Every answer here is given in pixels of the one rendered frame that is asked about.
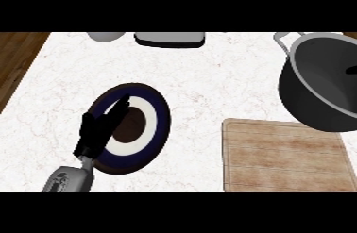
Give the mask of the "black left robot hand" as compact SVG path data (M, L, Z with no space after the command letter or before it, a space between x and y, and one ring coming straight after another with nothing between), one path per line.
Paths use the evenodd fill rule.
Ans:
M109 112L97 118L89 112L83 115L80 140L74 150L77 158L81 156L96 158L102 154L111 134L129 113L129 100L130 96L126 94Z

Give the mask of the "wooden cutting board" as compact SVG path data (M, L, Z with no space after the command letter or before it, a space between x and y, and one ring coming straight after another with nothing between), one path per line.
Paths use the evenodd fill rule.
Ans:
M223 189L357 191L342 137L300 123L225 119Z

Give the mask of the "dark grey pot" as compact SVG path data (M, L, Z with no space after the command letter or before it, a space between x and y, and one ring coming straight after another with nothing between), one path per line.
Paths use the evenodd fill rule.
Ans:
M357 39L334 33L299 32L287 47L278 78L278 96L293 117L324 132L357 130Z

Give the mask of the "blue white brown plate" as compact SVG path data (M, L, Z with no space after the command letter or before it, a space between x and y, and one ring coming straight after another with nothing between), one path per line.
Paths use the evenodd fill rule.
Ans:
M111 88L93 102L89 113L94 118L106 114L115 102L130 96L129 113L117 126L102 154L93 160L94 168L106 174L134 172L154 160L170 132L170 109L160 92L140 83Z

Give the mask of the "pale grey round object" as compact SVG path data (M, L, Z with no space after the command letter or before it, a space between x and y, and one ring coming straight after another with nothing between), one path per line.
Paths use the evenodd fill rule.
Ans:
M112 42L124 35L124 32L87 32L89 38L96 42Z

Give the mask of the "grey black flat appliance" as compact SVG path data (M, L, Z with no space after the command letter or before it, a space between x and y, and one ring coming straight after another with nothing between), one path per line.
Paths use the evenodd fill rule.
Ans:
M160 48L200 48L204 44L203 32L134 32L139 45Z

